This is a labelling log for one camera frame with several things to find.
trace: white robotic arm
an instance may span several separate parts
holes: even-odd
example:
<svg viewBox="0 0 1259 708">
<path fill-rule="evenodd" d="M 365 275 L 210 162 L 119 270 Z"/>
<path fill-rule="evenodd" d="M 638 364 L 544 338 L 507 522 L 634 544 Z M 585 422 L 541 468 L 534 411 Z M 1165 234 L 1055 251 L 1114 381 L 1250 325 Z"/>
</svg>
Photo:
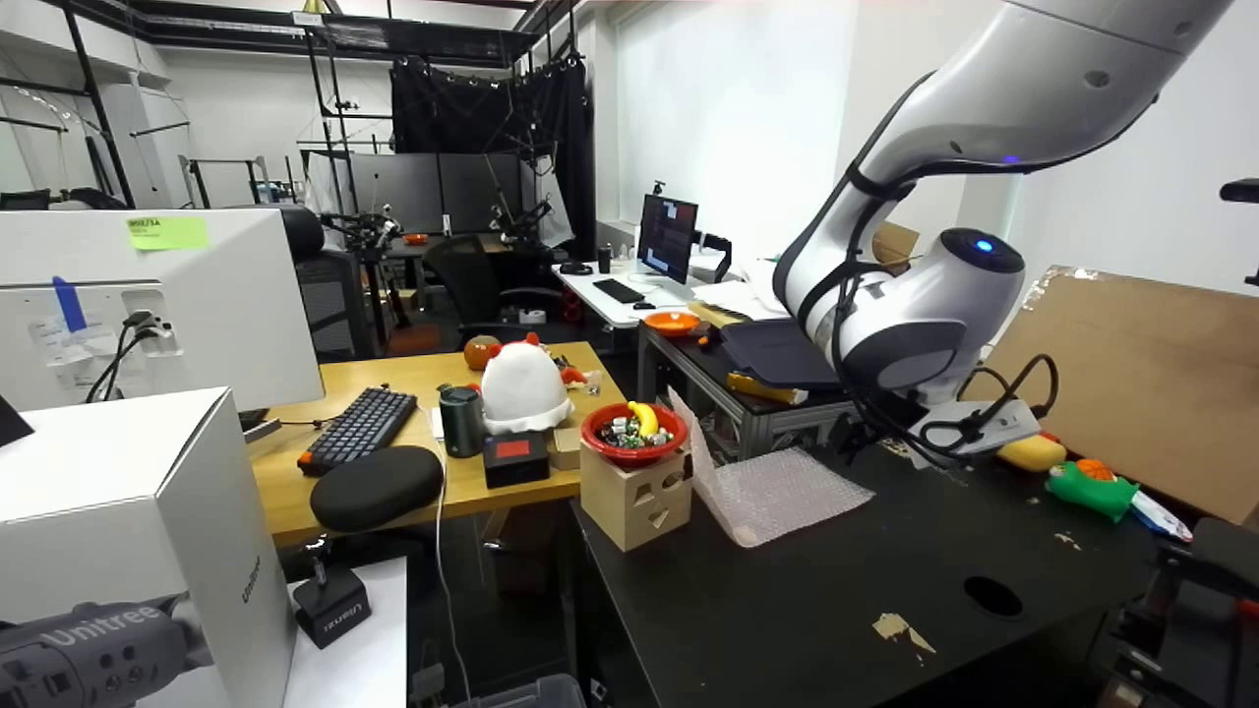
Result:
<svg viewBox="0 0 1259 708">
<path fill-rule="evenodd" d="M 955 411 L 955 385 L 1022 292 L 1022 254 L 945 232 L 908 275 L 864 263 L 886 213 L 933 173 L 1033 173 L 1124 133 L 1229 0 L 1006 0 L 947 68 L 908 88 L 823 213 L 785 251 L 776 293 L 854 381 Z"/>
</svg>

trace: chair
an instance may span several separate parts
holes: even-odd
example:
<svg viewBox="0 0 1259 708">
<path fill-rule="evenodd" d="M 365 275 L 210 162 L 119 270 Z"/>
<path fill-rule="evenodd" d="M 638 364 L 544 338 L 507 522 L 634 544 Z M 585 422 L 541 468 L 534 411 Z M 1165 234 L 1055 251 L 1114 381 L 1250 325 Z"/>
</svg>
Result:
<svg viewBox="0 0 1259 708">
<path fill-rule="evenodd" d="M 369 619 L 369 599 L 352 565 L 326 561 L 338 535 L 369 535 L 389 519 L 428 507 L 444 486 L 428 447 L 384 447 L 326 472 L 310 490 L 322 535 L 309 548 L 315 577 L 296 591 L 296 620 L 322 650 Z"/>
<path fill-rule="evenodd" d="M 279 217 L 301 270 L 315 356 L 344 363 L 380 354 L 353 254 L 322 249 L 322 225 L 310 208 L 279 208 Z"/>
<path fill-rule="evenodd" d="M 568 292 L 557 286 L 507 286 L 500 292 L 498 266 L 479 249 L 479 234 L 440 234 L 425 249 L 428 266 L 444 282 L 460 317 L 460 342 L 474 335 L 519 338 L 574 338 L 574 325 L 557 325 Z M 519 324 L 519 312 L 547 312 L 547 325 Z"/>
</svg>

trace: screen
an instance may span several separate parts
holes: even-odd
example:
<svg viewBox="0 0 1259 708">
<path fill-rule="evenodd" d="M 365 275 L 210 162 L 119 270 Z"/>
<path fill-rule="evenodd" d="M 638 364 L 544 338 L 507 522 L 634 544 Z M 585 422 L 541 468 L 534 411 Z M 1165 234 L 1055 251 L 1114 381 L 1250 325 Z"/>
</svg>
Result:
<svg viewBox="0 0 1259 708">
<path fill-rule="evenodd" d="M 684 282 L 692 261 L 701 206 L 647 196 L 638 225 L 638 261 L 668 280 Z"/>
</svg>

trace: wall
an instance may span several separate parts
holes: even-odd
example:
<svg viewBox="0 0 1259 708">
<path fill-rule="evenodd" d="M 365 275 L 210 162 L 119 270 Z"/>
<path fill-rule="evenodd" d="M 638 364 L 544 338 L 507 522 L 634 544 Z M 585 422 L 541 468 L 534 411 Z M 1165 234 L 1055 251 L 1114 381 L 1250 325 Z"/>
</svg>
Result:
<svg viewBox="0 0 1259 708">
<path fill-rule="evenodd" d="M 0 194 L 24 194 L 33 190 L 27 158 L 18 140 L 18 128 L 0 123 Z"/>
<path fill-rule="evenodd" d="M 1231 2 L 1160 101 L 1111 148 L 1026 177 L 1012 234 L 1043 263 L 1081 263 L 1218 292 L 1257 292 L 1259 206 L 1222 185 L 1259 177 L 1259 2 Z"/>
<path fill-rule="evenodd" d="M 141 71 L 149 84 L 166 77 L 166 64 L 149 43 L 104 27 L 96 21 L 81 21 L 81 31 L 98 71 Z M 8 59 L 20 59 L 20 68 L 37 71 L 27 77 L 81 84 L 81 59 L 67 15 L 44 0 L 4 0 L 0 47 Z"/>
<path fill-rule="evenodd" d="M 894 98 L 978 34 L 1000 0 L 622 0 L 597 76 L 597 213 L 634 228 L 643 194 L 701 202 L 701 232 L 776 254 L 815 217 Z M 898 219 L 1005 219 L 1005 194 L 920 185 Z"/>
<path fill-rule="evenodd" d="M 304 55 L 166 47 L 166 68 L 170 92 L 189 109 L 197 158 L 265 158 L 272 179 L 284 179 L 284 158 L 292 158 L 304 179 L 301 145 L 322 145 L 310 64 Z M 357 101 L 363 114 L 389 114 L 389 64 L 338 59 L 338 76 L 347 101 Z M 380 137 L 384 148 L 393 137 L 389 123 L 347 123 L 347 128 L 352 140 Z M 212 206 L 252 202 L 244 168 L 204 168 L 204 179 Z"/>
<path fill-rule="evenodd" d="M 96 185 L 96 168 L 84 137 L 98 137 L 98 128 L 90 128 L 96 109 L 86 101 L 74 101 L 67 94 L 33 94 L 33 92 L 0 88 L 0 109 L 8 119 L 48 123 L 67 128 L 67 133 L 53 133 L 53 128 L 8 127 L 8 137 L 11 137 L 8 145 L 20 148 L 20 164 L 11 162 L 18 173 L 4 177 L 4 185 L 27 179 L 27 190 L 53 190 L 53 194 Z"/>
<path fill-rule="evenodd" d="M 141 84 L 163 84 L 166 64 L 149 43 L 138 43 L 115 27 L 81 21 L 84 47 L 96 59 L 98 84 L 128 77 L 132 71 Z M 11 0 L 4 2 L 0 22 L 0 76 L 84 88 L 81 55 L 70 43 L 70 27 L 58 6 L 44 0 Z M 0 114 L 27 123 L 57 123 L 67 133 L 0 127 L 0 190 L 84 190 L 96 185 L 96 168 L 84 137 L 96 137 L 104 158 L 107 140 L 98 133 L 98 114 L 86 98 L 67 94 L 27 94 L 0 88 Z"/>
</svg>

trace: yellow object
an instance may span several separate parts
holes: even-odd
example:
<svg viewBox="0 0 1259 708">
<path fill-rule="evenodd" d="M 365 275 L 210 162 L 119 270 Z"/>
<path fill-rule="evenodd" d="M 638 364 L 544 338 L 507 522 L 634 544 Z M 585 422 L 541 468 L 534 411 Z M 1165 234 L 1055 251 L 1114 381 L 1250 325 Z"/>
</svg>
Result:
<svg viewBox="0 0 1259 708">
<path fill-rule="evenodd" d="M 128 234 L 133 251 L 201 251 L 204 219 L 197 217 L 138 217 L 128 219 Z"/>
<path fill-rule="evenodd" d="M 652 406 L 629 400 L 629 411 L 634 411 L 643 436 L 652 436 L 662 430 L 662 415 Z"/>
<path fill-rule="evenodd" d="M 996 457 L 1026 472 L 1052 472 L 1067 459 L 1067 447 L 1052 436 L 1022 436 L 1005 446 Z"/>
<path fill-rule="evenodd" d="M 731 372 L 726 377 L 726 385 L 730 385 L 731 393 L 765 398 L 765 400 L 776 400 L 776 406 L 802 406 L 802 400 L 810 400 L 806 389 L 776 389 L 776 385 L 765 385 L 765 381 L 748 377 L 744 368 L 731 368 Z"/>
</svg>

